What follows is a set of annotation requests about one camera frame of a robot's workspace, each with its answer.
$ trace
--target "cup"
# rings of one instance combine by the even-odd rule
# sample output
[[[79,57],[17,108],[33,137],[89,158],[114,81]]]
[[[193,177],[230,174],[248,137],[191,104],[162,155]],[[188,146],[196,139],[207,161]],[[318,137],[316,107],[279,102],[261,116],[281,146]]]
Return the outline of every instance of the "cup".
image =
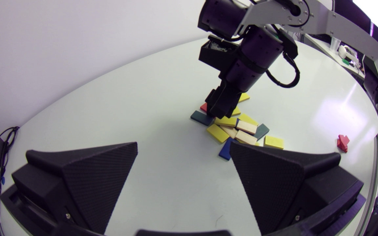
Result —
[[[332,37],[332,41],[330,42],[330,50],[332,52],[336,52],[339,48],[341,41],[335,37]]]

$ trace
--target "pile of blocks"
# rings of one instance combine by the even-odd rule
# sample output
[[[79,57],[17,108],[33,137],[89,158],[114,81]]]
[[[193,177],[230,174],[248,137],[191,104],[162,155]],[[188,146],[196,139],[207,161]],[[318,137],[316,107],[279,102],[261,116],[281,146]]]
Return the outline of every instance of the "pile of blocks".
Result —
[[[243,93],[240,96],[239,103],[246,101],[250,96]],[[204,103],[200,109],[203,112],[207,112],[207,103]],[[257,142],[265,136],[269,129],[266,125],[259,125],[254,119],[248,115],[241,113],[240,109],[236,107],[230,118],[223,117],[222,119],[210,117],[202,112],[195,111],[191,119],[198,121],[206,126],[207,132],[211,134],[219,143],[224,143],[219,156],[230,160],[230,144],[231,142],[238,141],[240,143],[246,143],[249,145],[259,146]],[[264,146],[283,149],[284,141],[279,138],[265,136]]]

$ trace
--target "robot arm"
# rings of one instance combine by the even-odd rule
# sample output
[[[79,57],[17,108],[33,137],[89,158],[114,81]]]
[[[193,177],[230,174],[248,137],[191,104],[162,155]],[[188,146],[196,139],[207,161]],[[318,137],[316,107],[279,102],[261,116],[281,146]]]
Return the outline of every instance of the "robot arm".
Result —
[[[378,42],[360,27],[327,9],[317,0],[260,0],[258,2],[251,0],[251,2],[255,4],[246,6],[236,0],[206,0],[201,11],[199,28],[211,31],[228,41],[233,41],[231,37],[237,35],[240,35],[237,39],[243,39],[238,47],[233,46],[235,52],[233,54],[235,54],[235,60],[238,61],[234,63],[235,60],[233,60],[229,63],[228,70],[221,70],[219,75],[222,80],[221,85],[206,99],[210,115],[219,118],[228,116],[235,108],[240,93],[247,91],[264,72],[268,72],[267,68],[281,53],[281,51],[278,53],[275,51],[283,50],[284,55],[292,51],[292,45],[287,46],[291,40],[289,36],[287,37],[289,40],[276,39],[271,36],[272,31],[265,27],[267,24],[279,24],[292,32],[325,33],[334,36],[371,58],[375,63],[376,76],[378,76]],[[205,58],[201,50],[199,59],[202,60],[202,57]]]

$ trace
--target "white device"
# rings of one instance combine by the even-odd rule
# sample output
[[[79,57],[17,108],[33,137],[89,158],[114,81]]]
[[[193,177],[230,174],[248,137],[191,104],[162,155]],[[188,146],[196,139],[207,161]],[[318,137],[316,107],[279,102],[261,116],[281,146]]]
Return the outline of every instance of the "white device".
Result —
[[[357,57],[355,56],[356,53],[349,46],[341,45],[339,47],[338,54],[342,59],[349,58],[350,60],[352,60],[357,68],[361,67],[361,63],[359,63]]]

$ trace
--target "red object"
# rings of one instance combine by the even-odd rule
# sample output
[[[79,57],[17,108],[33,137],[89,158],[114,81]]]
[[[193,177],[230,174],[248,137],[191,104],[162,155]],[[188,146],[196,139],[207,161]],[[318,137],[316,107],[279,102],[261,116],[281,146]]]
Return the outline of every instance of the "red object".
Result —
[[[348,146],[346,146],[346,147],[344,147],[344,146],[342,146],[342,143],[341,143],[341,140],[340,139],[338,139],[338,141],[337,141],[337,145],[336,146],[338,146],[338,148],[340,148],[342,151],[344,151],[345,153],[347,153],[348,152]]]
[[[348,143],[349,143],[349,139],[348,139],[348,136],[343,136],[342,134],[339,134],[339,140],[341,141],[341,145],[343,146],[343,147],[346,147],[347,145],[348,145]]]
[[[207,103],[204,103],[204,105],[201,106],[201,110],[205,113],[207,112]]]

